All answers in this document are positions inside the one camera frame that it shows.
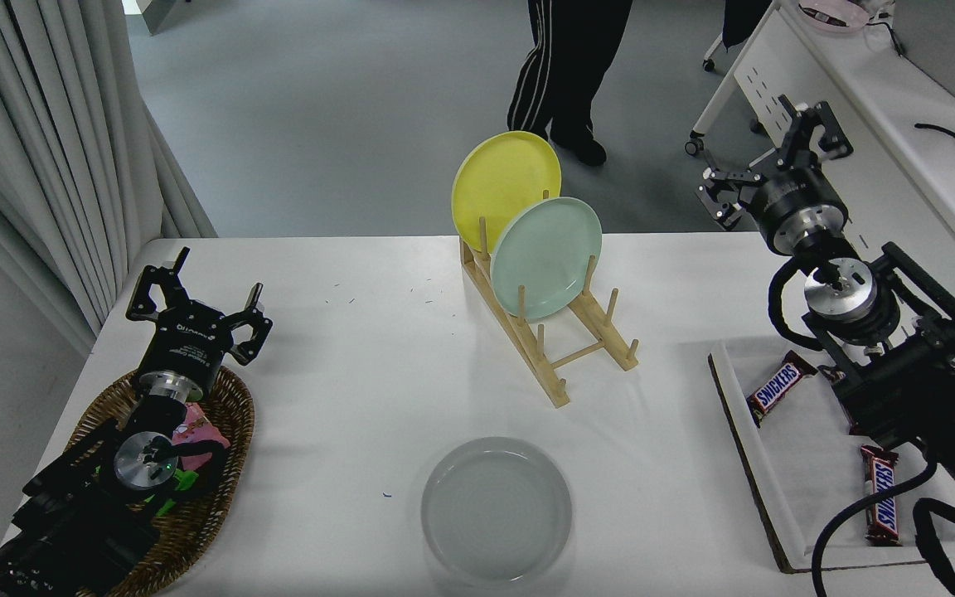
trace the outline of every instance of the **white curtain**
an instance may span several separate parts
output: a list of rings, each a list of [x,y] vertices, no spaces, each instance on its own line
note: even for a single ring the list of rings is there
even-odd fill
[[[216,235],[140,97],[120,0],[0,0],[0,265],[90,347],[132,259]]]

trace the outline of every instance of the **white table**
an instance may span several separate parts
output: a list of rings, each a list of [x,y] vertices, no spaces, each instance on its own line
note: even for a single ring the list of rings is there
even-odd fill
[[[786,131],[778,95],[808,105],[829,101],[855,150],[825,165],[850,208],[851,240],[865,256],[897,241],[935,279],[955,287],[955,143],[913,126],[955,131],[955,98],[894,53],[885,27],[844,36],[818,31],[804,18],[793,1],[772,4],[695,131],[708,132],[736,88],[777,146]]]
[[[193,298],[229,311],[261,280],[275,328],[257,360],[234,366],[257,407],[234,506],[166,594],[478,594],[440,573],[419,500],[440,458],[485,435],[541,447],[574,505],[552,570],[490,594],[811,594],[807,575],[773,563],[705,359],[723,337],[773,335],[765,292],[780,258],[757,235],[606,235],[592,288],[605,302],[621,287],[615,321],[640,337],[640,364],[621,371],[599,354],[562,367],[573,401],[560,410],[459,267],[455,238],[159,240],[136,265],[174,260],[183,245]],[[126,321],[125,301],[41,465],[143,355],[152,325]],[[800,308],[789,298],[788,311]],[[549,355],[581,347],[583,333],[551,318]],[[826,579],[833,595],[941,590],[922,566]]]

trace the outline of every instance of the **pink packet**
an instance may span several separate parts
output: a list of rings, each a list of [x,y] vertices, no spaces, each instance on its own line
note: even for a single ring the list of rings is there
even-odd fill
[[[223,434],[220,434],[220,430],[216,429],[216,425],[208,420],[205,411],[201,410],[201,406],[197,403],[187,403],[187,418],[182,422],[182,425],[175,428],[175,432],[172,434],[172,445],[201,442],[203,439],[214,439],[216,442],[220,442],[220,445],[223,445],[225,449],[230,447],[230,441],[224,438]],[[182,469],[183,471],[196,471],[211,458],[212,454],[183,456],[181,458]]]

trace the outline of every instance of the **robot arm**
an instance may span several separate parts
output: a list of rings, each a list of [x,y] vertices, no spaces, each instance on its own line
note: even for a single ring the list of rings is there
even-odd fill
[[[109,593],[156,545],[152,521],[164,503],[204,494],[177,491],[179,459],[211,454],[201,487],[215,487],[226,449],[215,441],[173,446],[173,431],[186,419],[185,403],[209,395],[224,355],[249,363],[272,321],[258,303],[261,284],[230,316],[189,298],[178,277],[188,253],[139,275],[128,318],[157,329],[130,381],[138,403],[121,430],[117,420],[106,420],[24,487],[30,499],[12,519],[22,533],[0,548],[0,597],[74,595],[80,587]],[[164,296],[160,311],[154,286]],[[235,343],[232,332],[244,325],[253,335]]]
[[[883,449],[913,443],[955,480],[955,298],[894,243],[884,245],[877,260],[860,259],[842,234],[846,205],[823,175],[822,158],[810,149],[818,126],[825,159],[852,153],[849,140],[826,102],[809,109],[780,101],[793,113],[782,147],[745,172],[710,167],[698,197],[726,230],[743,214],[752,216],[766,246],[789,257],[769,287],[770,320],[787,340],[834,359],[844,375],[833,389],[854,430]],[[735,201],[720,199],[729,192]],[[799,272],[806,275],[808,313],[802,320],[811,337],[792,332],[780,308],[786,283]],[[917,316],[916,332],[891,347],[902,303]],[[853,362],[842,343],[865,347],[869,362]],[[941,506],[928,500],[918,507],[917,528],[931,526],[932,513],[944,517],[948,507]],[[948,560],[932,548],[931,537],[924,541],[921,552],[950,586],[947,578],[955,575]]]

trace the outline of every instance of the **wicker basket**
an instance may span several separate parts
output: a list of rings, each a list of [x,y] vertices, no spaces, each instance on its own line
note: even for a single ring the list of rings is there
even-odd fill
[[[70,447],[110,417],[116,420],[128,418],[135,405],[135,392],[128,382],[131,376],[121,377],[95,398],[72,432]],[[219,428],[223,437],[230,439],[220,486],[193,502],[178,503],[163,517],[155,518],[153,525],[160,531],[160,541],[128,578],[109,592],[110,596],[145,597],[164,589],[201,558],[227,518],[253,438],[253,397],[235,373],[227,367],[220,367],[211,396],[201,401],[201,410]],[[77,594],[83,597],[93,595],[87,590]]]

